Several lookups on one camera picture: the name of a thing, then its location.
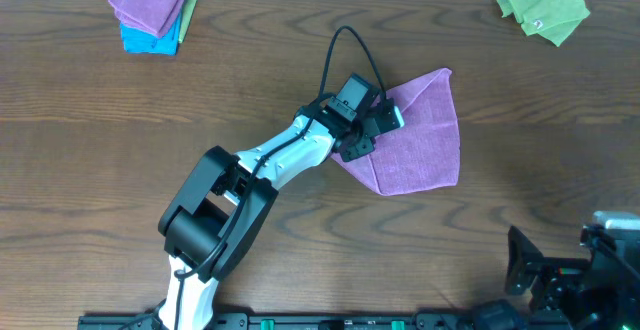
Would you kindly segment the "purple microfiber cloth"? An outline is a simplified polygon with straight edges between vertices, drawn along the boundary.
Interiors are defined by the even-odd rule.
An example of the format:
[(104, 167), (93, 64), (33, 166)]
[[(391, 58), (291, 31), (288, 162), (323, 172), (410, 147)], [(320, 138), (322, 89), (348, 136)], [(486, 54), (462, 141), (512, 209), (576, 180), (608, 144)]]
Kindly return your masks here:
[(344, 162), (332, 159), (383, 196), (404, 195), (458, 182), (460, 133), (450, 87), (452, 71), (441, 68), (387, 91), (405, 125), (375, 139), (375, 150)]

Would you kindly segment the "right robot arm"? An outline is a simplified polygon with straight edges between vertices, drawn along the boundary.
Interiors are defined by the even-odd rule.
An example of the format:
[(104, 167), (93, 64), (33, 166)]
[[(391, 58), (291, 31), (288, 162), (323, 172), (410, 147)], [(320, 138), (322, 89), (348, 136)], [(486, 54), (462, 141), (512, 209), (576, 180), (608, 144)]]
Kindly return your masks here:
[(517, 227), (508, 232), (504, 290), (531, 293), (530, 315), (507, 302), (472, 310), (460, 329), (637, 329), (639, 327), (639, 231), (585, 226), (580, 244), (589, 259), (546, 257)]

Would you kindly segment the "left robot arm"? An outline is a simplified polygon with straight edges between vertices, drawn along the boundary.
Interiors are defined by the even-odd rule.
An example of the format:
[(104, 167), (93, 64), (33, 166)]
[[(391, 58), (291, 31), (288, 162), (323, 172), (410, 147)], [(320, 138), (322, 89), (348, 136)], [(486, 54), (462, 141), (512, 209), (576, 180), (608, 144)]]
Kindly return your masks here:
[(206, 328), (219, 283), (248, 252), (280, 189), (333, 154), (350, 162), (372, 153), (377, 136), (403, 125), (395, 101), (353, 74), (265, 143), (235, 154), (208, 150), (158, 223), (172, 277), (152, 328)]

